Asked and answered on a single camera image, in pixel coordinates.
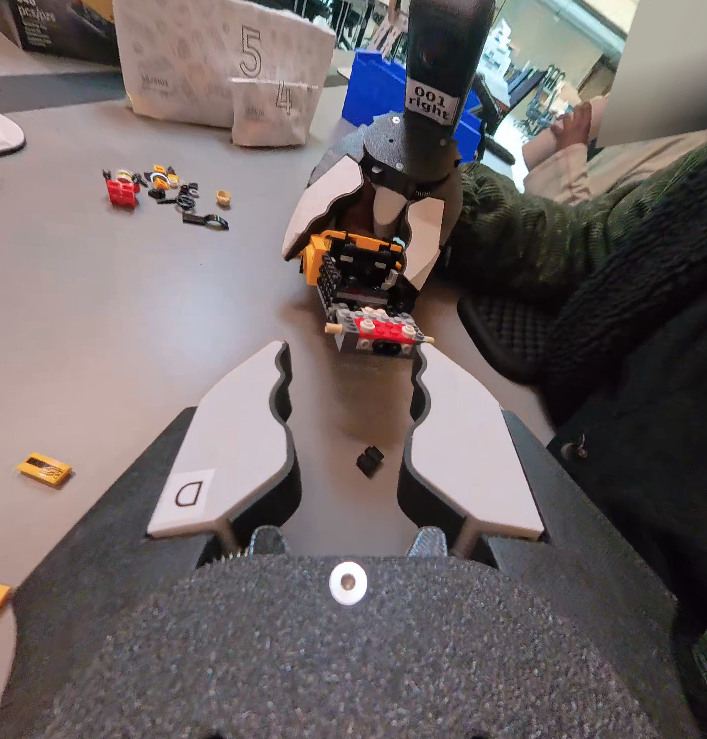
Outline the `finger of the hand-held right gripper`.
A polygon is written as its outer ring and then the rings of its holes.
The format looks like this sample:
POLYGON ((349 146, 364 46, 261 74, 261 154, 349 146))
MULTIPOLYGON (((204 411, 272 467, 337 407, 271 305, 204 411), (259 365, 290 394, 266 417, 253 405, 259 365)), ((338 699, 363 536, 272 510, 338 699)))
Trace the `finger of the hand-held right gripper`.
POLYGON ((313 233, 358 198, 364 184, 361 166, 349 156, 312 182, 303 191, 288 223, 283 238, 283 260, 295 259, 313 233))
POLYGON ((407 240, 404 249, 404 278, 414 288, 421 288, 439 258, 444 201, 427 197, 407 206, 404 225, 407 240))

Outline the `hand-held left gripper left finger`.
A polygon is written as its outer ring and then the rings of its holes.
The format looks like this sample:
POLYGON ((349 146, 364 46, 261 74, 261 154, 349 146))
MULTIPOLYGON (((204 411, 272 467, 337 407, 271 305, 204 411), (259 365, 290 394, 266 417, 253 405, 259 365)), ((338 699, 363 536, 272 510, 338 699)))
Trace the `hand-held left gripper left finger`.
POLYGON ((154 540, 209 533, 250 546, 262 526, 299 508, 302 482, 288 420, 292 356, 272 341, 204 395, 146 529, 154 540))

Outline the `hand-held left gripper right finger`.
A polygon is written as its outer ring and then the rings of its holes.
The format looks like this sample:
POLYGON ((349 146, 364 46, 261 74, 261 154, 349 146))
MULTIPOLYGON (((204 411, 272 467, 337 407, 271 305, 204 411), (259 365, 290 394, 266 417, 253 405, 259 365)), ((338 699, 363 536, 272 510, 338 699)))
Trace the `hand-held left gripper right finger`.
POLYGON ((438 529, 445 550, 470 555, 478 539, 538 542, 545 526, 500 403, 431 344, 413 360, 413 424, 397 502, 418 529, 438 529))

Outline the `yellow black lego car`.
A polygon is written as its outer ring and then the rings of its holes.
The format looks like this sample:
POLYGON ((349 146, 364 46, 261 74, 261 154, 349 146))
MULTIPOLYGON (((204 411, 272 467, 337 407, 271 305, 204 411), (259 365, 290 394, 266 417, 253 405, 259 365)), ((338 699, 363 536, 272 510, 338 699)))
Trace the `yellow black lego car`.
POLYGON ((412 316, 420 290, 406 267, 397 240, 337 230, 310 236, 300 272, 317 289, 324 331, 340 353, 410 359, 417 346, 434 344, 412 316))

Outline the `orange lego pieces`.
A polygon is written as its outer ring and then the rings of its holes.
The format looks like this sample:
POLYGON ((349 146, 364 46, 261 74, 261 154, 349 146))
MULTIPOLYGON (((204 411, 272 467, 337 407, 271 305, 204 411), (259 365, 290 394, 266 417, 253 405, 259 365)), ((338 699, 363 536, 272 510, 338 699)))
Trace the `orange lego pieces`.
MULTIPOLYGON (((18 473, 50 488, 61 488, 73 475, 73 467, 47 455, 28 455, 17 467, 18 473)), ((14 588, 0 584, 0 610, 13 595, 14 588)))

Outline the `pile of small lego parts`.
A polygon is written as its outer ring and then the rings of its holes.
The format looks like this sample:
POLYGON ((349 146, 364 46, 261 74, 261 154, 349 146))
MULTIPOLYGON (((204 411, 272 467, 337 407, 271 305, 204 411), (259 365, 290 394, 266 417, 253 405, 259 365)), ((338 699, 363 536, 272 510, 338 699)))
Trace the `pile of small lego parts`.
POLYGON ((199 198, 199 185, 194 180, 183 180, 173 167, 154 165, 150 170, 129 175, 136 186, 147 189, 156 203, 174 206, 183 211, 194 211, 199 198))

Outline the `red lego seat piece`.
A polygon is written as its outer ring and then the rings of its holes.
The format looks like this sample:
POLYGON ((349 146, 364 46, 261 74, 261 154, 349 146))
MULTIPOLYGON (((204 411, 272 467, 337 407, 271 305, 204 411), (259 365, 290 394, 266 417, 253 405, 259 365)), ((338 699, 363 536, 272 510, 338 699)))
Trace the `red lego seat piece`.
POLYGON ((102 176, 107 187, 109 202, 116 208, 134 211, 137 208, 137 194, 141 186, 137 176, 129 170, 118 169, 115 173, 104 169, 102 176))

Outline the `lego set box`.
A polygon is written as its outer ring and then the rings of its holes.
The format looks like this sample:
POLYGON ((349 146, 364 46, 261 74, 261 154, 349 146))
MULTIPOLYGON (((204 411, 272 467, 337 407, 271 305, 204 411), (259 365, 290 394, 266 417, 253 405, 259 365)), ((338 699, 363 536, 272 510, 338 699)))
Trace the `lego set box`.
POLYGON ((26 52, 120 65, 112 1, 0 1, 0 32, 26 52))

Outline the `blue storage bin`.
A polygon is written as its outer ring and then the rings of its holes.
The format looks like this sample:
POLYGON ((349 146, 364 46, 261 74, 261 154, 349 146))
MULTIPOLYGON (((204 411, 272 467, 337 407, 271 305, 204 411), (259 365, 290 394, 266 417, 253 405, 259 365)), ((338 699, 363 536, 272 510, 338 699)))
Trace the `blue storage bin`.
MULTIPOLYGON (((342 118, 356 127, 370 125, 374 117, 404 109, 406 68, 389 62, 378 51, 359 49, 351 68, 342 118)), ((471 113, 481 102, 469 91, 464 111, 454 135, 461 159, 470 162, 481 142, 481 119, 471 113)))

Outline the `small white paper bag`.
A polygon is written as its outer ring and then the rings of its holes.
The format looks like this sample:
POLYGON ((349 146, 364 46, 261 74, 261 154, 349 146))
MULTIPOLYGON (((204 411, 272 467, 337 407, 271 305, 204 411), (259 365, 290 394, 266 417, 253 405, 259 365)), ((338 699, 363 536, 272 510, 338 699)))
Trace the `small white paper bag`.
POLYGON ((234 145, 283 148, 304 145, 321 87, 284 80, 230 79, 234 145))

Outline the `large white paper bag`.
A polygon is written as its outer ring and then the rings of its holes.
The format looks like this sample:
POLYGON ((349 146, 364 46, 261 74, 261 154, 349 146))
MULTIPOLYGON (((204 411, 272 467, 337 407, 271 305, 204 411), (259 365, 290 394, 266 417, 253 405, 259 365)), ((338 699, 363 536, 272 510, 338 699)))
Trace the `large white paper bag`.
POLYGON ((113 2, 134 113, 231 129, 230 79, 324 87, 336 36, 286 9, 236 1, 113 2))

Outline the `beige cloth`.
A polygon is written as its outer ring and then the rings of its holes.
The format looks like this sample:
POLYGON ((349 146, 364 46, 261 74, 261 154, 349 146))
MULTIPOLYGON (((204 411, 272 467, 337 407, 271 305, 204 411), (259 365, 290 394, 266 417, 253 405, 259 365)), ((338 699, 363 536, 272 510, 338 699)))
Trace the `beige cloth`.
POLYGON ((603 148, 589 159, 589 146, 557 150, 549 130, 524 144, 526 194, 576 206, 622 186, 645 180, 700 145, 707 130, 603 148))

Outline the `white stand base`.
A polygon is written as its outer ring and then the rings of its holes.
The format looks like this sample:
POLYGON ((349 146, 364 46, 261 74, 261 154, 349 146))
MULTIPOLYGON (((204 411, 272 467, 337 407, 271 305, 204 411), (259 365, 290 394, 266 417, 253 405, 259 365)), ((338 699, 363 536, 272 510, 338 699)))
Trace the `white stand base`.
POLYGON ((0 157, 22 150, 26 145, 22 128, 0 113, 0 157))

